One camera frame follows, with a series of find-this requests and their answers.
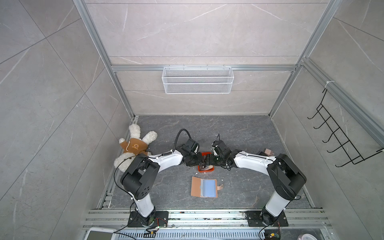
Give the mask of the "red plastic tray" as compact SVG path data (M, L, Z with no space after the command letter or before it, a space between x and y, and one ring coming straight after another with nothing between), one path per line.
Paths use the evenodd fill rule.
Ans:
M210 152L203 152L202 153L202 156L206 156L208 154L212 154ZM205 170L199 170L198 169L198 172L200 173L209 173L209 172L213 172L214 171L214 166L207 166L207 168Z

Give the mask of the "tan leather card holder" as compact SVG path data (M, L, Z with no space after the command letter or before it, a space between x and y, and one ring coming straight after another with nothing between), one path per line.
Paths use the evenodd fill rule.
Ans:
M223 189L218 185L217 180L205 180L192 177L191 196L198 198L217 198L218 191Z

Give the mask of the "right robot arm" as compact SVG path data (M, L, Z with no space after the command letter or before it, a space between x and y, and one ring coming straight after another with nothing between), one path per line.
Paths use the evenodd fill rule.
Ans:
M253 170L270 177L274 193L263 207L261 216L269 224L275 221L286 206L293 201L307 182L305 174L285 154L278 156L261 156L249 154L242 150L230 150L222 140L212 144L214 157L210 165Z

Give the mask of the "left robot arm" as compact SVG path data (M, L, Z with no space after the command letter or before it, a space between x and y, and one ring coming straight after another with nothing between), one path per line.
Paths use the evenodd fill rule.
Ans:
M182 163L199 165L202 154L198 152L200 145L188 139L168 152L159 155L139 154L120 178L123 189L129 193L136 205L135 210L142 218L155 215L155 207L150 197L150 191L159 172Z

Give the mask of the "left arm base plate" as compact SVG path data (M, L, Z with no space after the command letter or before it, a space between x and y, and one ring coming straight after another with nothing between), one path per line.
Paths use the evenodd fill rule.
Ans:
M131 212L131 216L129 217L128 228L167 227L168 219L168 211L154 211L148 217L143 217L137 211L133 211Z

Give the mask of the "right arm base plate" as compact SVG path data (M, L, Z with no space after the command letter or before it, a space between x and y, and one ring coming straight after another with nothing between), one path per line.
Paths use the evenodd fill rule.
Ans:
M245 218L249 227L288 227L289 223L285 212L281 212L277 217L271 215L268 211L246 211Z

